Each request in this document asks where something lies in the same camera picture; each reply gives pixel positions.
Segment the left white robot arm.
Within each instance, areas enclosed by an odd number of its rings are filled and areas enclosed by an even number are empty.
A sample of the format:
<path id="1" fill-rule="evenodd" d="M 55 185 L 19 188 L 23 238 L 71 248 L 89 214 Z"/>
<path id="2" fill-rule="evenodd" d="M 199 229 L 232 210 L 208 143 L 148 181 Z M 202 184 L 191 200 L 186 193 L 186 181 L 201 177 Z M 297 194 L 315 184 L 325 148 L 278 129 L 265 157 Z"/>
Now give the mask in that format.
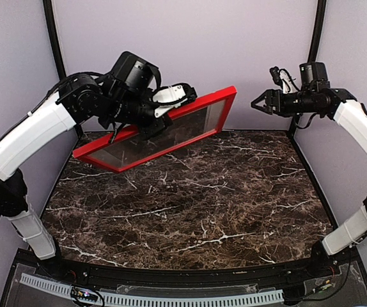
<path id="1" fill-rule="evenodd" d="M 181 86 L 161 86 L 159 69 L 125 51 L 110 72 L 82 72 L 55 85 L 26 117 L 0 138 L 0 214 L 6 217 L 44 260 L 56 279 L 69 273 L 52 236 L 27 202 L 20 166 L 60 134 L 97 117 L 103 127 L 127 123 L 161 129 L 164 114 L 184 96 Z"/>

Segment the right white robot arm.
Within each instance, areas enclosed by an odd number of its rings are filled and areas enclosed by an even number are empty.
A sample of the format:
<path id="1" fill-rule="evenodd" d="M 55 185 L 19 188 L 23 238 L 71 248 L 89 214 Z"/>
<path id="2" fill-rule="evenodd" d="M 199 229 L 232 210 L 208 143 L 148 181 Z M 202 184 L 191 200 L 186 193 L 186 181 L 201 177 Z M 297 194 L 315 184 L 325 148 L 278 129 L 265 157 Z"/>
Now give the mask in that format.
<path id="1" fill-rule="evenodd" d="M 296 86 L 289 72 L 277 66 L 269 70 L 279 88 L 265 90 L 251 102 L 251 107 L 284 118 L 318 115 L 329 118 L 358 144 L 367 156 L 367 109 L 351 92 L 333 88 L 324 63 L 309 62 L 299 66 L 301 86 Z M 330 266 L 330 256 L 360 243 L 367 236 L 367 196 L 357 212 L 326 235 L 312 248 L 313 258 L 305 264 L 306 273 L 317 278 Z"/>

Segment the wooden picture frame red edge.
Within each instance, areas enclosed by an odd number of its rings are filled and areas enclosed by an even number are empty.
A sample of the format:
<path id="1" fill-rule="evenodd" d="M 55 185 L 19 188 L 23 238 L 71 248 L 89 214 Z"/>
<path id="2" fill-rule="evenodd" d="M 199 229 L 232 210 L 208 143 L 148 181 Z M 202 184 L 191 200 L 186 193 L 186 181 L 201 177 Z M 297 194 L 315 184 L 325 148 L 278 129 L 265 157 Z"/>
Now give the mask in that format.
<path id="1" fill-rule="evenodd" d="M 172 126 L 148 140 L 142 140 L 137 127 L 130 125 L 114 141 L 110 133 L 75 149 L 72 155 L 120 173 L 220 132 L 236 94 L 236 88 L 230 86 L 170 111 Z"/>

